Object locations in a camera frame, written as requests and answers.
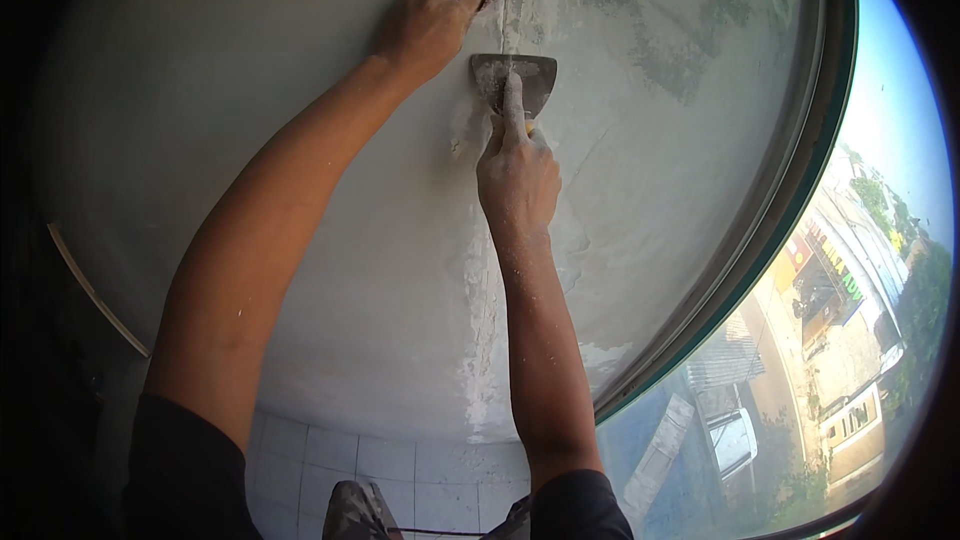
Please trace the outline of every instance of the camouflage pants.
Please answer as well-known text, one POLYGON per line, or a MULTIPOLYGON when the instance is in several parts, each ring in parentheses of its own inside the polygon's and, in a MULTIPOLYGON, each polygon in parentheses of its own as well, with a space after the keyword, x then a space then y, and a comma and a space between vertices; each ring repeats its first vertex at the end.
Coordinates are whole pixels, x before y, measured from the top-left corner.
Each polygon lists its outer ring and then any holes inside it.
MULTIPOLYGON (((530 538, 530 500, 510 508, 507 520, 483 536, 485 540, 530 538)), ((333 488, 323 521, 323 540, 402 540, 387 501, 375 483, 340 481, 333 488)))

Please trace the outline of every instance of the hand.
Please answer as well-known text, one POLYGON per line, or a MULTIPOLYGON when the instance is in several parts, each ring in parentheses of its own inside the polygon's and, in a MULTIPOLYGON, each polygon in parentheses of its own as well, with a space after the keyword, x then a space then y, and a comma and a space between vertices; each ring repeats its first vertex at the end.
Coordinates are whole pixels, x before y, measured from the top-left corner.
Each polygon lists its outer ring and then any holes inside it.
POLYGON ((493 116, 493 134, 477 162, 480 205, 498 249, 547 237, 557 210, 560 166, 540 130, 527 134, 523 82, 507 77, 504 117, 493 116))
POLYGON ((457 53, 484 0, 400 0, 390 8, 373 54, 412 88, 436 76, 457 53))

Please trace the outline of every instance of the person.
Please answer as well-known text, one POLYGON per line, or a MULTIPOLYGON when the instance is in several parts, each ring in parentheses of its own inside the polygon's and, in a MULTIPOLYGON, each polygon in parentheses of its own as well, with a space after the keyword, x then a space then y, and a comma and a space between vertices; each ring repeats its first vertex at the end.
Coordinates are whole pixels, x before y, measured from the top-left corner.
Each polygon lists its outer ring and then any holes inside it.
MULTIPOLYGON (((133 425, 124 489, 131 538, 257 538, 244 453, 266 343, 334 187, 390 114, 461 48, 484 0, 400 0, 371 54, 283 126, 200 226, 167 294, 133 425)), ((490 537, 627 538, 600 462, 594 406, 550 251, 561 188, 527 133, 522 81, 476 167, 507 298, 513 419, 531 497, 490 537)), ((376 487, 341 482, 324 537, 399 537, 376 487)))

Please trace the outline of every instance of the tiled wall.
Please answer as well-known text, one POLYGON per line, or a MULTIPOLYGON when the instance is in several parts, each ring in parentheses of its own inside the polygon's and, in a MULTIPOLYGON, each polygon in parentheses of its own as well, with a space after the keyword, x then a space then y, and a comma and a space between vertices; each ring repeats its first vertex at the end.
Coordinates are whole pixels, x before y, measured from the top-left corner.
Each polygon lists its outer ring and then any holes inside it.
POLYGON ((401 528, 444 532, 489 532, 530 491, 520 443, 389 440, 254 414, 246 498, 264 538, 319 540, 330 492, 342 480, 376 483, 401 528))

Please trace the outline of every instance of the window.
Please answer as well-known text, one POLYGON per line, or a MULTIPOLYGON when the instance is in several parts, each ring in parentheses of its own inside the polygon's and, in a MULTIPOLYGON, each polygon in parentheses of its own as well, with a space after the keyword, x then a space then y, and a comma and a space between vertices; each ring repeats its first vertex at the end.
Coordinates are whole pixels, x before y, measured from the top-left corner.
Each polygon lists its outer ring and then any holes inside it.
POLYGON ((597 427, 637 537, 824 517, 882 482, 917 423, 954 266, 951 172, 903 18, 857 1, 846 112, 798 225, 726 322, 597 427), (652 450, 670 460, 656 478, 638 470, 652 450))

